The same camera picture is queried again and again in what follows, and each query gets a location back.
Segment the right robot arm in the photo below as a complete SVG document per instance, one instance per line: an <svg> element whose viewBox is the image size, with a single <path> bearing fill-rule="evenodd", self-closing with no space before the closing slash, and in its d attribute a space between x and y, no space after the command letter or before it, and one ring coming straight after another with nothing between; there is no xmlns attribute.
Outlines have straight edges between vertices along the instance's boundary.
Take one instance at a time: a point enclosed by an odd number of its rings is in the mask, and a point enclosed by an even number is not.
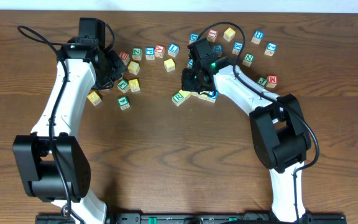
<svg viewBox="0 0 358 224"><path fill-rule="evenodd" d="M298 100L269 92L227 57L183 69L181 84L185 91L224 95L246 113L255 153L270 172L272 213L281 222L300 221L306 214L301 173L311 139Z"/></svg>

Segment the green R block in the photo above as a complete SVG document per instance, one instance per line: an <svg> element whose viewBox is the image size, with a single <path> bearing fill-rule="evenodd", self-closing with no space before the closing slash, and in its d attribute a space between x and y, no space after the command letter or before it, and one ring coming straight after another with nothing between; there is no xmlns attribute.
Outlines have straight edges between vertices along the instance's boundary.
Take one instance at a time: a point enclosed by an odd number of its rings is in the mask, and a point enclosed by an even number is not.
<svg viewBox="0 0 358 224"><path fill-rule="evenodd" d="M180 106L185 101L185 97L180 92L177 92L172 96L172 101L176 106Z"/></svg>

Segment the blue T block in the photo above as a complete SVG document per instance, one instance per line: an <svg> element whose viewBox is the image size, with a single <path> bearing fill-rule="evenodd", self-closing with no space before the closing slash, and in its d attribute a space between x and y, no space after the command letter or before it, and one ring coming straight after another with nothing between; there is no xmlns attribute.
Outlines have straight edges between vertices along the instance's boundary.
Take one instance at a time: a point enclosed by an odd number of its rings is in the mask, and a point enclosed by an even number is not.
<svg viewBox="0 0 358 224"><path fill-rule="evenodd" d="M207 101L215 103L219 93L217 91L209 91L207 94Z"/></svg>

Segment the yellow O block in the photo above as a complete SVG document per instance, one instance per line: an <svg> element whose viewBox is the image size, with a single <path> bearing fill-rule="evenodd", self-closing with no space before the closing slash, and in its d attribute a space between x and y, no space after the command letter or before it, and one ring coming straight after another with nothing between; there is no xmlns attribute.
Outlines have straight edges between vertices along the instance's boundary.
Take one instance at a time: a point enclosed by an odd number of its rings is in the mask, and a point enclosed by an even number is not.
<svg viewBox="0 0 358 224"><path fill-rule="evenodd" d="M191 96L190 91L180 90L179 93L187 100Z"/></svg>
<svg viewBox="0 0 358 224"><path fill-rule="evenodd" d="M207 94L207 93L199 94L199 95L198 95L198 98L199 98L199 99L202 99L202 100L207 100L207 99L208 99L208 94Z"/></svg>

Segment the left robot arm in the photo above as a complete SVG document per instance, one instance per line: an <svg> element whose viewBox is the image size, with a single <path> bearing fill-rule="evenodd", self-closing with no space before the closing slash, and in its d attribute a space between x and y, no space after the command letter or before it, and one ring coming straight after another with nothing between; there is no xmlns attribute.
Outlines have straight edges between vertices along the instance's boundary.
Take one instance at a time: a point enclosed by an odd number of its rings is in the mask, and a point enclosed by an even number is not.
<svg viewBox="0 0 358 224"><path fill-rule="evenodd" d="M25 193L70 215L37 217L47 223L107 223L108 206L90 189L91 169L77 137L90 90L101 90L126 70L114 50L98 45L64 44L47 105L28 135L12 149Z"/></svg>

